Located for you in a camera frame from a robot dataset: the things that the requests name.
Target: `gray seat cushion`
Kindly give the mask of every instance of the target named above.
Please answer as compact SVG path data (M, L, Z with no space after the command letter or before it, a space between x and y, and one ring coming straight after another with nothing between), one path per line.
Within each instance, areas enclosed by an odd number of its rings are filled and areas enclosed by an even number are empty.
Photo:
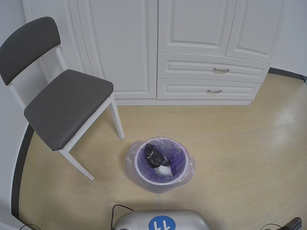
M113 83L66 70L25 108L24 115L53 151L62 149L113 92Z

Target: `gray chair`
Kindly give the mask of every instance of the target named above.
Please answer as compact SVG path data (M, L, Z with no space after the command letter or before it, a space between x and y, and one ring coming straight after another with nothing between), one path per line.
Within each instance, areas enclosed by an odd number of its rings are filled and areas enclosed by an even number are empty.
M125 138L119 119L113 84L78 71L67 70L59 44L58 28L51 17L31 21L15 31L0 47L0 75L24 109L24 115L38 136L53 151L59 151L92 181L94 177L69 151L110 105L121 139ZM54 50L63 72L25 106L12 80L26 67Z

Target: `drawer handle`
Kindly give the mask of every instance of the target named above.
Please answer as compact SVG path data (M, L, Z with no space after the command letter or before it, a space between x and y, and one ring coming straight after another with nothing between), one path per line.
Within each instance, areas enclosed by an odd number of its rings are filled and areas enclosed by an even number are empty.
M219 91L212 91L212 90L207 90L209 93L221 93L222 90L219 90Z
M214 71L222 71L222 72L228 72L228 71L230 71L229 69L227 69L227 70L221 70L221 69L216 69L215 67L213 68L213 70L214 70Z

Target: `blue sticker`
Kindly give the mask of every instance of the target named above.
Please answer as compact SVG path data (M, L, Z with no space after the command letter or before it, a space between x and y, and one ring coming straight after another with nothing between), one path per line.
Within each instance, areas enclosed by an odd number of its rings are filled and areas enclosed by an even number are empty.
M167 216L158 216L151 219L148 224L149 230L175 230L175 221Z

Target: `chair leg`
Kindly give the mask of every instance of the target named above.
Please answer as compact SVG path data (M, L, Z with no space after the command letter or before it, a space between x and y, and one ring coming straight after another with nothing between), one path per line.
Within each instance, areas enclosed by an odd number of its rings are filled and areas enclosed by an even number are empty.
M110 103L111 113L112 113L112 117L113 117L116 129L117 129L117 133L119 137L123 140L125 138L125 135L124 135L124 131L122 130L122 123L120 122L120 118L119 118L119 114L118 114L118 110L117 110L117 106L115 103L115 98L114 98L113 93L110 95L110 99L111 99L111 103Z
M94 176L92 176L85 168L83 168L81 166L81 164L79 164L77 162L77 160L75 160L73 158L73 156L71 156L69 154L68 151L66 151L65 149L59 150L60 154L62 154L69 162L71 162L78 170L80 170L84 175L86 175L91 181L94 181Z

